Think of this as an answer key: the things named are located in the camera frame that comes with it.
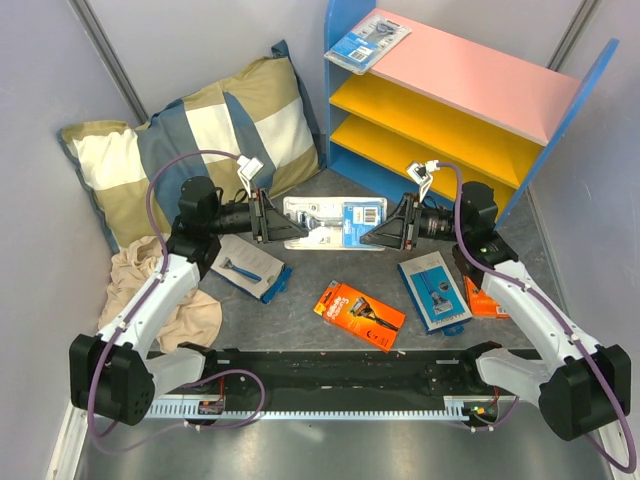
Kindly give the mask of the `orange Gillette Fusion5 box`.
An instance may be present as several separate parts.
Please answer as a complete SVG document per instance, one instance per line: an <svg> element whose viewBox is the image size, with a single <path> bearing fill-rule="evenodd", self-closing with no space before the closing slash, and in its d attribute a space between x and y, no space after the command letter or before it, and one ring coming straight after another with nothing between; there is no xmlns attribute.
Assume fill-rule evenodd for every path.
<svg viewBox="0 0 640 480"><path fill-rule="evenodd" d="M327 323L386 353L392 350L406 319L403 312L337 281L325 289L314 312Z"/></svg>

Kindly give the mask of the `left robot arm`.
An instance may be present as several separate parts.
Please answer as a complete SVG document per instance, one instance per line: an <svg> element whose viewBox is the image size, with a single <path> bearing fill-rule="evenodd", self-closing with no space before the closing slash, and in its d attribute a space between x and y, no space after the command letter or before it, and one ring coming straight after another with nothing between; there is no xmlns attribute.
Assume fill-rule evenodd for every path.
<svg viewBox="0 0 640 480"><path fill-rule="evenodd" d="M220 188L204 176L183 183L178 208L156 270L108 325L72 342L73 406L133 426L156 398L185 384L198 393L211 392L220 371L206 360L203 348L184 343L149 357L160 329L213 266L222 235L249 233L256 242L269 243L309 234L279 211L265 190L252 191L245 203L222 203Z"/></svg>

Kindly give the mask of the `clear blister razor pack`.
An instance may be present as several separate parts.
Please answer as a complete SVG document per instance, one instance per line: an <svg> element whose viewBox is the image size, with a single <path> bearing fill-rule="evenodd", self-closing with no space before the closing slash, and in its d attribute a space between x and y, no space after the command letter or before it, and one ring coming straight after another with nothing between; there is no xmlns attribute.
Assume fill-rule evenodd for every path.
<svg viewBox="0 0 640 480"><path fill-rule="evenodd" d="M383 197L287 196L283 212L309 231L307 237L285 241L288 250L383 250L361 242L362 236L386 220Z"/></svg>
<svg viewBox="0 0 640 480"><path fill-rule="evenodd" d="M411 33L411 28L386 16L370 15L340 38L324 58L353 74L364 75Z"/></svg>

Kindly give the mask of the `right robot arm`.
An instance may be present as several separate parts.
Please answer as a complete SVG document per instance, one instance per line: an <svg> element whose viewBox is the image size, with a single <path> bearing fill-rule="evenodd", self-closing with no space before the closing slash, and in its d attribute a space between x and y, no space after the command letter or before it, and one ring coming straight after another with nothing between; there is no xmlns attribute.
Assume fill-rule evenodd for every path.
<svg viewBox="0 0 640 480"><path fill-rule="evenodd" d="M631 406L631 359L577 327L539 289L515 251L495 229L491 187L466 182L451 210L421 205L404 194L389 218L362 243L412 249L418 239L447 240L461 274L502 307L541 357L525 360L494 342L469 349L458 381L477 394L497 386L537 406L546 424L570 441L626 417Z"/></svg>

